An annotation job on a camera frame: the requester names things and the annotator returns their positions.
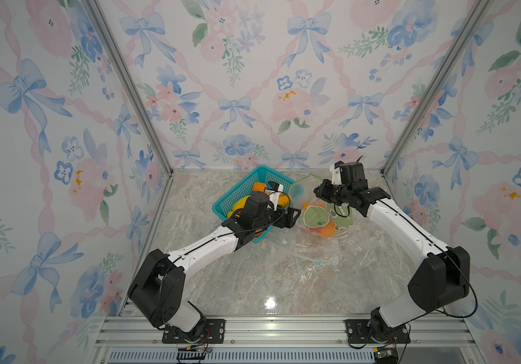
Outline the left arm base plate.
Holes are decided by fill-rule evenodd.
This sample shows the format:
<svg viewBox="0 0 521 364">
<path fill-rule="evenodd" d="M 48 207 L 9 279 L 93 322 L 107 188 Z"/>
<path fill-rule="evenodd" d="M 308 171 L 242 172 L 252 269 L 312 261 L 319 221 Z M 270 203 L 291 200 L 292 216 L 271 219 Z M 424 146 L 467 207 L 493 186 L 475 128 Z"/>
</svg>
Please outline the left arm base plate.
<svg viewBox="0 0 521 364">
<path fill-rule="evenodd" d="M 221 318 L 205 318 L 184 332 L 178 327 L 167 325 L 163 329 L 163 344 L 222 344 L 226 333 L 226 320 Z"/>
</svg>

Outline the large orange mango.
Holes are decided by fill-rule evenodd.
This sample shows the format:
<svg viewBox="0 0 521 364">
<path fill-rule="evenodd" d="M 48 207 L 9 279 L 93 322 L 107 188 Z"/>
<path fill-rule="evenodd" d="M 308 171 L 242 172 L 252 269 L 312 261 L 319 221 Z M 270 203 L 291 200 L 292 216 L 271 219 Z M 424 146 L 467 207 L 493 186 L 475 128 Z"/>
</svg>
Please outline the large orange mango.
<svg viewBox="0 0 521 364">
<path fill-rule="evenodd" d="M 335 221 L 330 220 L 327 225 L 318 231 L 318 236 L 324 239 L 331 238 L 339 232 Z"/>
</svg>

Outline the clear zip-top bag green print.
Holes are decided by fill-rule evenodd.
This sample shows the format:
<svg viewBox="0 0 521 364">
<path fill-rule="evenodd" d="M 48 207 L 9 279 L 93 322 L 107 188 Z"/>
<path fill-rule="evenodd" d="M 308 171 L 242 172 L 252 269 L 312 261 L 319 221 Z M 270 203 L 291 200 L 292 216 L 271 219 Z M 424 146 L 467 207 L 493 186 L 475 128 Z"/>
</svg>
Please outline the clear zip-top bag green print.
<svg viewBox="0 0 521 364">
<path fill-rule="evenodd" d="M 333 220 L 339 232 L 331 238 L 336 238 L 354 226 L 353 214 L 348 204 L 338 206 L 326 203 L 315 196 L 314 189 L 321 184 L 322 180 L 324 179 L 309 174 L 297 180 L 289 189 L 293 207 L 301 210 L 295 225 L 306 231 L 306 226 L 324 227 Z"/>
</svg>

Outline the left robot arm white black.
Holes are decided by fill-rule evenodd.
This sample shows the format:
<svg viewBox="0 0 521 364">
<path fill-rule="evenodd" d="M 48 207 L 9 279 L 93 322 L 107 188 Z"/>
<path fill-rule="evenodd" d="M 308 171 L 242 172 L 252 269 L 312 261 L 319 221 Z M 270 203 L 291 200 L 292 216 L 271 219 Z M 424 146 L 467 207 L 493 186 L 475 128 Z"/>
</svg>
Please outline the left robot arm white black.
<svg viewBox="0 0 521 364">
<path fill-rule="evenodd" d="M 254 192 L 216 230 L 187 247 L 146 256 L 128 289 L 128 298 L 156 329 L 172 326 L 194 341 L 205 315 L 183 298 L 185 283 L 217 259 L 236 252 L 272 227 L 293 228 L 301 210 L 283 192 Z"/>
</svg>

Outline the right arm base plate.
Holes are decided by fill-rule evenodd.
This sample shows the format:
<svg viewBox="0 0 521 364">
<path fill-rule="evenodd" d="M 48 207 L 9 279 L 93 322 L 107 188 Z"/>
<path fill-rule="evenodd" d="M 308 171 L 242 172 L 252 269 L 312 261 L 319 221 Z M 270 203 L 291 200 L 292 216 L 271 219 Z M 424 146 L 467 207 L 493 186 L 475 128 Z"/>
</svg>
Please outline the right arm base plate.
<svg viewBox="0 0 521 364">
<path fill-rule="evenodd" d="M 390 340 L 397 344 L 411 342 L 407 325 L 389 328 L 384 322 L 372 322 L 370 319 L 347 319 L 344 321 L 344 326 L 351 345 L 388 344 Z"/>
</svg>

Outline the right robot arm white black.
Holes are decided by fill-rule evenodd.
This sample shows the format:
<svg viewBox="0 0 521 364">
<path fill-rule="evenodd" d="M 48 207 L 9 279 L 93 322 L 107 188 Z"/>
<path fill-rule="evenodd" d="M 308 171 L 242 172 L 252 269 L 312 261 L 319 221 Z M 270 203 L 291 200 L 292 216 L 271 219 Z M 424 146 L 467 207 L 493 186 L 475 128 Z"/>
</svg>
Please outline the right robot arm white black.
<svg viewBox="0 0 521 364">
<path fill-rule="evenodd" d="M 470 283 L 470 255 L 449 247 L 406 215 L 380 187 L 369 187 L 361 162 L 336 162 L 332 177 L 315 188 L 315 196 L 336 207 L 348 206 L 382 228 L 415 265 L 406 291 L 371 311 L 368 337 L 389 341 L 413 320 L 455 303 L 475 291 Z"/>
</svg>

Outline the red yellow mango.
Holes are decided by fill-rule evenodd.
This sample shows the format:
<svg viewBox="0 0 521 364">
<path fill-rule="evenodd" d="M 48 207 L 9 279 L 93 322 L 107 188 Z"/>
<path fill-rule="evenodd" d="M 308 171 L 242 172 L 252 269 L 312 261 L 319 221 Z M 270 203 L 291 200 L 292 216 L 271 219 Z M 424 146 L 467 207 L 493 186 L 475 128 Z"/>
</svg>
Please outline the red yellow mango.
<svg viewBox="0 0 521 364">
<path fill-rule="evenodd" d="M 305 230 L 308 231 L 309 233 L 313 234 L 313 235 L 318 236 L 320 234 L 321 227 L 309 227 L 309 226 L 306 226 Z"/>
</svg>

